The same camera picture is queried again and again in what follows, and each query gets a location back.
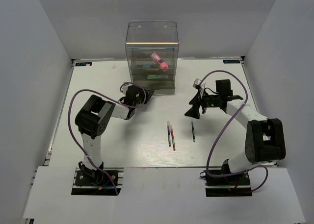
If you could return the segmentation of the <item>clear plastic drawer organizer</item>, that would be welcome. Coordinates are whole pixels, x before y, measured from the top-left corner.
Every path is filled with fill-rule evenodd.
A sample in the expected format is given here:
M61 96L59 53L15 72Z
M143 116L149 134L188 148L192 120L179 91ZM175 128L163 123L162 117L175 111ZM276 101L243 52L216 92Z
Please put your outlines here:
M175 93L179 53L176 22L131 21L125 48L131 82L154 90L156 95Z

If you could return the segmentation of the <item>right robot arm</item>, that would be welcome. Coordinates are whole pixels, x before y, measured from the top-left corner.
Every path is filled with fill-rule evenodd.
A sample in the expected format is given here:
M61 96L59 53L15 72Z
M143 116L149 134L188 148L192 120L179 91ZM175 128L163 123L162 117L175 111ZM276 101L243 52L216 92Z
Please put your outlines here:
M220 174L206 174L213 178L222 178L227 184L233 184L243 173L264 163L283 160L286 156L283 124L277 119L268 118L251 108L247 99L234 95L228 79L216 81L216 93L209 95L205 86L196 79L193 87L196 95L189 102L191 108L185 116L200 119L207 108L219 108L237 120L245 129L244 150L238 155L226 159Z

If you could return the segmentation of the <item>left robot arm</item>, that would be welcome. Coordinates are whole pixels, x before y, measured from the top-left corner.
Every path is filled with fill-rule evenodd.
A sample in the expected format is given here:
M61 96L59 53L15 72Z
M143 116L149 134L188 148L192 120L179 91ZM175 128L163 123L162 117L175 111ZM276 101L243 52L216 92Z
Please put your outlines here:
M120 88L124 96L118 101L106 101L91 95L75 118L75 124L83 139L84 159L79 165L92 184L99 184L104 178L104 164L101 158L101 135L111 118L129 120L135 109L145 105L155 93L137 85L126 83Z

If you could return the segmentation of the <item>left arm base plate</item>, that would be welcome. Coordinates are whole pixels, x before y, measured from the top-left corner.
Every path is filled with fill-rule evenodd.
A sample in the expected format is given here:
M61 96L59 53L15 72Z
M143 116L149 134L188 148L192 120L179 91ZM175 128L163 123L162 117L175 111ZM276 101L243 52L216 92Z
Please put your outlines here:
M76 168L73 180L71 195L74 196L116 196L120 193L123 184L124 169L108 168L106 172L111 176L116 190L107 175L102 174L96 180L85 175L79 168Z

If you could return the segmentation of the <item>pink capped clip jar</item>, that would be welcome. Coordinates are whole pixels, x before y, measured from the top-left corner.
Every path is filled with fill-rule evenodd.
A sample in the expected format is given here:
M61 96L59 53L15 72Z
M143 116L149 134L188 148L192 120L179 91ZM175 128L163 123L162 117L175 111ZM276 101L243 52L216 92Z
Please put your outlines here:
M151 54L152 61L161 67L161 70L166 72L169 70L169 65L154 51Z

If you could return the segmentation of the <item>green capped highlighter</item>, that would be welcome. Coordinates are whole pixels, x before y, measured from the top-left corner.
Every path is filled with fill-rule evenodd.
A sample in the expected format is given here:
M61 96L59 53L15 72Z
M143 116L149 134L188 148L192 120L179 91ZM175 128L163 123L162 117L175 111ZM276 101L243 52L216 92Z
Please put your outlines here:
M167 79L168 75L147 75L147 79L156 80L156 79Z

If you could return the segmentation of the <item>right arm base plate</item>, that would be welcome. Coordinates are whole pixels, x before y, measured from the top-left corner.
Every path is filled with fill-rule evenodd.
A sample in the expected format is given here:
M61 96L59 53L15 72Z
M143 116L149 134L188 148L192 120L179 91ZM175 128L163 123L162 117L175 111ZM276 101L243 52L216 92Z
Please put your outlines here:
M205 180L206 197L250 197L251 183L248 174L229 177L211 177L206 171L200 173Z

